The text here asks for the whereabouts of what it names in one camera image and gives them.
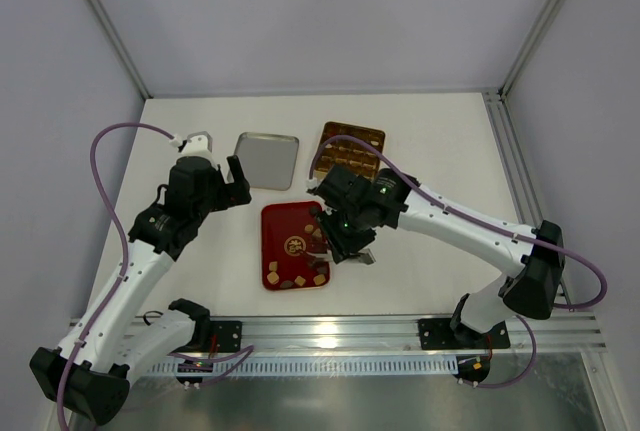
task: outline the red tray with snacks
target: red tray with snacks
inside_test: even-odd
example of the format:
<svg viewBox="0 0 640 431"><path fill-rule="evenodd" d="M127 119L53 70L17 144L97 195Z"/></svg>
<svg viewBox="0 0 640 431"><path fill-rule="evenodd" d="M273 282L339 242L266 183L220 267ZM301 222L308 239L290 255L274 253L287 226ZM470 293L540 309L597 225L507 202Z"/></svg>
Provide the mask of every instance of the red tray with snacks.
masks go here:
<svg viewBox="0 0 640 431"><path fill-rule="evenodd" d="M314 214L320 203L272 204L262 210L262 284L270 291L313 289L331 279L327 239Z"/></svg>

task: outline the white table surface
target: white table surface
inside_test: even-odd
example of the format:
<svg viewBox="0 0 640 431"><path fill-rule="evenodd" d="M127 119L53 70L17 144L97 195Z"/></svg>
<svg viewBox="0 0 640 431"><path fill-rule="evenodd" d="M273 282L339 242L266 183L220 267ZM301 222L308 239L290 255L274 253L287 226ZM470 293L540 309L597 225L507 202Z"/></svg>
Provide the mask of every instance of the white table surface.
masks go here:
<svg viewBox="0 0 640 431"><path fill-rule="evenodd" d="M268 204L312 198L305 193L305 176L326 121L384 130L384 152L405 172L461 204L516 221L479 93L149 100L142 122L182 136L208 131L225 176L225 158L245 131L293 135L300 148L291 189L253 189L250 205L210 214L141 311L163 310L186 298L227 316L451 313L464 293L498 276L491 266L435 239L384 228L371 246L374 265L333 266L330 283L317 290L264 289L260 211ZM126 230L153 201L156 187L167 182L175 159L165 138L137 132L116 206ZM112 225L92 299L120 256Z"/></svg>

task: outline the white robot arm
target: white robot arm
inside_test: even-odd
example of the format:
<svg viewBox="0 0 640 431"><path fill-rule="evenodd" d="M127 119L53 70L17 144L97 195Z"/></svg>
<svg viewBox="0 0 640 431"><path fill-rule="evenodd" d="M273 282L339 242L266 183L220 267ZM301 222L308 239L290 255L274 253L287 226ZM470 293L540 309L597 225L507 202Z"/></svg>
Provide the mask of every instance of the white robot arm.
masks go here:
<svg viewBox="0 0 640 431"><path fill-rule="evenodd" d="M437 196L410 179L428 195ZM484 216L442 196L438 196L442 206L435 206L390 169L381 170L370 182L334 166L310 192L323 198L329 208L316 221L336 263L358 256L375 239L373 228L389 226L440 239L501 271L503 276L481 291L463 296L453 313L451 329L461 346L473 346L514 314L534 319L550 316L564 260L558 253L516 238L527 236L561 246L562 232L555 224L545 221L539 229L532 229ZM488 231L449 213L448 208L508 230L512 237Z"/></svg>
<svg viewBox="0 0 640 431"><path fill-rule="evenodd" d="M126 274L121 274L120 263L58 347L39 348L29 363L45 396L55 401L63 369L72 350L81 345L71 365L63 403L98 425L118 413L131 386L153 364L183 346L201 349L211 337L209 311L179 299L140 334L123 339L136 312L185 246L198 235L207 215L251 201L249 183L238 158L227 158L234 180L225 183L213 160L207 133L189 136L179 152L168 185L158 188L156 201L136 217L129 232ZM162 189L164 203L160 204ZM117 280L121 282L113 293ZM110 300L102 305L91 331L81 339L87 322L109 293L113 293Z"/></svg>

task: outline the white wall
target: white wall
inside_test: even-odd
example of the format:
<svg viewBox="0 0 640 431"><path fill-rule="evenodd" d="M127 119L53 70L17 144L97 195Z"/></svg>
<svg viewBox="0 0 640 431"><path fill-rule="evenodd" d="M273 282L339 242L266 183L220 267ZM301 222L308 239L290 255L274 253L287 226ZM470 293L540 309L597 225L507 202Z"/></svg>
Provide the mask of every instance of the white wall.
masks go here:
<svg viewBox="0 0 640 431"><path fill-rule="evenodd" d="M57 344L88 299L107 232L91 139L141 109L83 0L0 0L2 429L34 425L44 398L29 359ZM132 137L99 148L111 196Z"/></svg>
<svg viewBox="0 0 640 431"><path fill-rule="evenodd" d="M102 0L159 95L498 87L544 0Z"/></svg>
<svg viewBox="0 0 640 431"><path fill-rule="evenodd" d="M634 364L639 98L638 0L567 0L510 98L550 217L562 223L567 245L602 265L609 278L609 295L596 312L634 408L640 402ZM569 275L578 298L594 292L587 271L572 268Z"/></svg>

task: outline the food item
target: food item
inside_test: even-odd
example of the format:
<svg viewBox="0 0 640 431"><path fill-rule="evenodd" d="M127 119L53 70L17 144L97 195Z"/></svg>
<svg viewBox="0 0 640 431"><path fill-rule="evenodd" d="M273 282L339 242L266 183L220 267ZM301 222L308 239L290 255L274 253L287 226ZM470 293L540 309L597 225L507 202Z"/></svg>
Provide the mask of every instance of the food item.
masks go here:
<svg viewBox="0 0 640 431"><path fill-rule="evenodd" d="M267 281L269 281L271 284L276 284L278 281L280 281L280 276L278 276L278 273L276 272L271 272L267 274Z"/></svg>

